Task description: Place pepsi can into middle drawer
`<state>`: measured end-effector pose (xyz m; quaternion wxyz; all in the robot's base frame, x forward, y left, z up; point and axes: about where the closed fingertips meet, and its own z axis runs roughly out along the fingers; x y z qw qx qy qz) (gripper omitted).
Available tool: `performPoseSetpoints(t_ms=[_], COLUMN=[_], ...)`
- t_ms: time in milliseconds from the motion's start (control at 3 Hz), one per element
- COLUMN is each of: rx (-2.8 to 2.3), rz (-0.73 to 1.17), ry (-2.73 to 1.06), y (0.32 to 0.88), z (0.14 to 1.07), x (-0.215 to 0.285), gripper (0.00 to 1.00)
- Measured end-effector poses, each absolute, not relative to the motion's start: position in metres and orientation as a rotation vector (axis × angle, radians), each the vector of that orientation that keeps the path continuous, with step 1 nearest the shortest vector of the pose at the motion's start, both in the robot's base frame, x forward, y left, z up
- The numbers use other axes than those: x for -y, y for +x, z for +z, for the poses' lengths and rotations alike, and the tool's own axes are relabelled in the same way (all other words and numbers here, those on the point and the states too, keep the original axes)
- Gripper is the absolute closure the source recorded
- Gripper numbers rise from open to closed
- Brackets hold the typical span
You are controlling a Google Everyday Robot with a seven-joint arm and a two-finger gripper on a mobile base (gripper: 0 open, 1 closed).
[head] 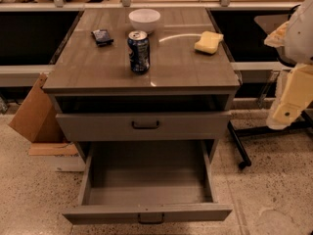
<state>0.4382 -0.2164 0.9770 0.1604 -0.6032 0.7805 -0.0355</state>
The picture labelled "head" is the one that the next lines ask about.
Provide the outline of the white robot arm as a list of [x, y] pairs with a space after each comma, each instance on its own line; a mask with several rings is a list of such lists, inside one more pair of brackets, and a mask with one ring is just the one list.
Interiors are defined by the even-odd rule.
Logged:
[[313, 0], [305, 0], [264, 44], [282, 47], [285, 56], [295, 62], [266, 119], [269, 128], [280, 130], [290, 126], [313, 102]]

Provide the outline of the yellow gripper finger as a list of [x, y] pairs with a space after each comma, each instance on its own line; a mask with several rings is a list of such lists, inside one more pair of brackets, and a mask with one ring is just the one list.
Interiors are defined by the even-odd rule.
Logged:
[[290, 126], [313, 102], [313, 66], [297, 64], [284, 72], [277, 84], [266, 124], [270, 129], [281, 130]]
[[264, 44], [274, 48], [283, 47], [285, 45], [288, 25], [288, 22], [282, 23], [265, 38]]

